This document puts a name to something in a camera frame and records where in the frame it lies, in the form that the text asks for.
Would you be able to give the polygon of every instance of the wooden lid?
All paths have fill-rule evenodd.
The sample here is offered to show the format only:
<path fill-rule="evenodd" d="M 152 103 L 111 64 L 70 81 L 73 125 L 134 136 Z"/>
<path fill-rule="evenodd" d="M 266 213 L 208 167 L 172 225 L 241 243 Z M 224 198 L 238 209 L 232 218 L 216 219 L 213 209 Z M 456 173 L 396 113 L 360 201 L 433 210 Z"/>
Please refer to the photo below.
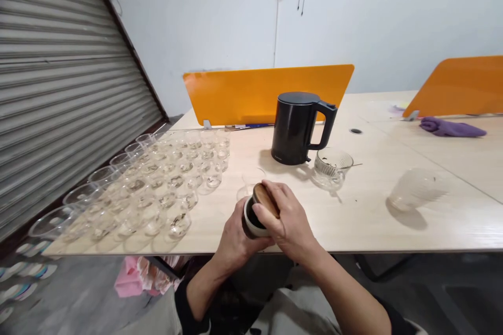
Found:
<path fill-rule="evenodd" d="M 257 183 L 253 187 L 253 201 L 262 204 L 274 217 L 279 218 L 278 205 L 262 183 Z"/>

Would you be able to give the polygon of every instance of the white wall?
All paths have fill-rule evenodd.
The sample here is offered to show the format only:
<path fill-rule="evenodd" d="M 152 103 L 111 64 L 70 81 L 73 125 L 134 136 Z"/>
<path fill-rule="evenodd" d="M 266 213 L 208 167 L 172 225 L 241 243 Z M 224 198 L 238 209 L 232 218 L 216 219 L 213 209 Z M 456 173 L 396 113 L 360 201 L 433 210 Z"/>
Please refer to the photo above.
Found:
<path fill-rule="evenodd" d="M 168 115 L 190 108 L 187 71 L 353 63 L 349 92 L 394 91 L 443 59 L 503 53 L 501 0 L 305 0 L 303 16 L 298 0 L 119 1 Z"/>
<path fill-rule="evenodd" d="M 446 58 L 503 53 L 502 0 L 280 0 L 276 67 L 352 63 L 350 93 L 418 89 Z"/>
<path fill-rule="evenodd" d="M 191 107 L 185 72 L 273 68 L 277 0 L 119 1 L 126 32 L 168 116 Z"/>

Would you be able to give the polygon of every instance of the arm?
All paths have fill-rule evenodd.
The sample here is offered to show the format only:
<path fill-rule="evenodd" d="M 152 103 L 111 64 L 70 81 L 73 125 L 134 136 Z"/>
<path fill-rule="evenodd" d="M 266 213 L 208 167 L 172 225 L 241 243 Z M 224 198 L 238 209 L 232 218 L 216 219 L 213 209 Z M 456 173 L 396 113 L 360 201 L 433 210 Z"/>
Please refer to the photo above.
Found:
<path fill-rule="evenodd" d="M 280 209 L 274 217 L 260 204 L 253 210 L 276 244 L 314 278 L 344 334 L 391 334 L 384 307 L 354 280 L 316 241 L 304 208 L 282 183 L 263 181 Z"/>
<path fill-rule="evenodd" d="M 187 285 L 188 306 L 197 322 L 204 319 L 222 283 L 256 252 L 274 244 L 271 238 L 250 239 L 245 235 L 242 225 L 245 201 L 246 198 L 238 201 L 234 212 L 225 223 L 216 253 Z"/>

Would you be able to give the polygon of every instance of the table leg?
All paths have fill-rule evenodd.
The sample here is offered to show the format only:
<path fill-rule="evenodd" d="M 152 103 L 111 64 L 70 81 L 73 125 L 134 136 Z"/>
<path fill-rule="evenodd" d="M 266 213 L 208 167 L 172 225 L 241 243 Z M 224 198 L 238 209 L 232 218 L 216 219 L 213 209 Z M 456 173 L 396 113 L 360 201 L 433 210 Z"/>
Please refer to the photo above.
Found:
<path fill-rule="evenodd" d="M 150 263 L 152 263 L 159 270 L 164 272 L 173 280 L 179 279 L 183 277 L 183 274 L 179 274 L 176 272 L 168 263 L 164 261 L 164 259 L 160 256 L 146 256 L 145 257 Z"/>
<path fill-rule="evenodd" d="M 376 275 L 368 264 L 367 259 L 363 254 L 354 254 L 356 264 L 360 268 L 360 270 L 365 274 L 365 276 L 374 283 L 382 283 L 388 280 L 391 280 L 393 277 L 398 275 L 408 264 L 408 262 L 415 258 L 418 254 L 410 254 L 407 257 L 403 258 L 400 262 L 395 264 L 394 266 L 388 268 L 380 275 Z"/>

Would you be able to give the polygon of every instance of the hand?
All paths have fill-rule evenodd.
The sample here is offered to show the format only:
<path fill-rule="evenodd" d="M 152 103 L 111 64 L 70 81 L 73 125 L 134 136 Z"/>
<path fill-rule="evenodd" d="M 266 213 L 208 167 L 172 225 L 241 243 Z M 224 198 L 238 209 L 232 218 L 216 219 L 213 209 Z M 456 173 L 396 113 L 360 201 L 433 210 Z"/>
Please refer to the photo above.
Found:
<path fill-rule="evenodd" d="M 240 269 L 252 255 L 266 247 L 274 245 L 270 237 L 250 239 L 243 230 L 243 211 L 246 198 L 236 203 L 234 212 L 224 226 L 220 244 L 213 256 L 216 265 L 222 268 L 227 275 Z"/>
<path fill-rule="evenodd" d="M 255 215 L 279 248 L 294 262 L 305 265 L 321 246 L 313 235 L 304 208 L 286 184 L 267 180 L 262 183 L 275 199 L 280 218 L 274 217 L 262 204 L 253 204 Z"/>

